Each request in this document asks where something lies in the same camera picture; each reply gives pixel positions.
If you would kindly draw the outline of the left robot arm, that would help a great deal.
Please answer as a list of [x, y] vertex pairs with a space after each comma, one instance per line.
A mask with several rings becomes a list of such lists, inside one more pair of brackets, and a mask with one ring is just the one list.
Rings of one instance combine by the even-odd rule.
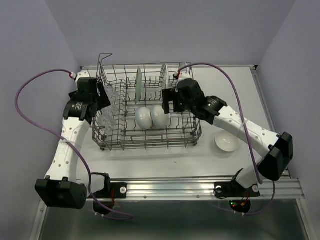
[[111, 102], [101, 79], [91, 77], [88, 71], [80, 71], [75, 77], [76, 91], [69, 93], [63, 111], [54, 159], [45, 177], [37, 179], [35, 190], [48, 207], [80, 210], [86, 203], [88, 188], [76, 180], [79, 153], [98, 111]]

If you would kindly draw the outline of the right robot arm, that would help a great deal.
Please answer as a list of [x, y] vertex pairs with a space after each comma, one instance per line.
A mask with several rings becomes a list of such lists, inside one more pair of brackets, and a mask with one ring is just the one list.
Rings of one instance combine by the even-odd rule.
[[293, 159], [292, 135], [272, 132], [247, 120], [222, 99], [205, 96], [199, 83], [190, 77], [162, 90], [162, 108], [166, 114], [170, 102], [174, 112], [192, 113], [197, 119], [237, 137], [261, 156], [259, 162], [240, 169], [231, 181], [219, 183], [218, 194], [223, 198], [238, 197], [263, 180], [278, 181]]

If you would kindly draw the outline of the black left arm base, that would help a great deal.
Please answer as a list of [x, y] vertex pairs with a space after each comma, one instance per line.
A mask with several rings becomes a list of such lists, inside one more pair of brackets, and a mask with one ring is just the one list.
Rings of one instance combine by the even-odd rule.
[[111, 180], [108, 173], [92, 172], [91, 191], [97, 200], [104, 199], [102, 205], [112, 210], [116, 200], [127, 198], [128, 184]]

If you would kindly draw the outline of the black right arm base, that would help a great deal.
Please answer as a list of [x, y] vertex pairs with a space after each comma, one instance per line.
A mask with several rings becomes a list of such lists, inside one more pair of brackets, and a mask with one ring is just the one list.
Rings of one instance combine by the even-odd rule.
[[214, 183], [213, 194], [216, 198], [224, 200], [227, 198], [238, 198], [238, 200], [229, 200], [231, 209], [239, 214], [247, 214], [251, 209], [250, 198], [259, 197], [260, 191], [257, 184], [250, 187], [242, 187], [236, 182], [236, 177], [243, 169], [240, 169], [231, 179], [231, 181], [220, 181]]

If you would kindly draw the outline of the grey wire dish rack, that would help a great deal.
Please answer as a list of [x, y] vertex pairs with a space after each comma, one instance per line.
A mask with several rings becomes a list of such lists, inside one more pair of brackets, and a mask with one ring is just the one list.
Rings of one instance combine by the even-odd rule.
[[96, 78], [104, 85], [111, 105], [97, 113], [92, 140], [103, 150], [188, 147], [197, 145], [201, 123], [187, 111], [164, 114], [162, 90], [178, 81], [179, 63], [108, 65], [110, 53], [98, 57]]

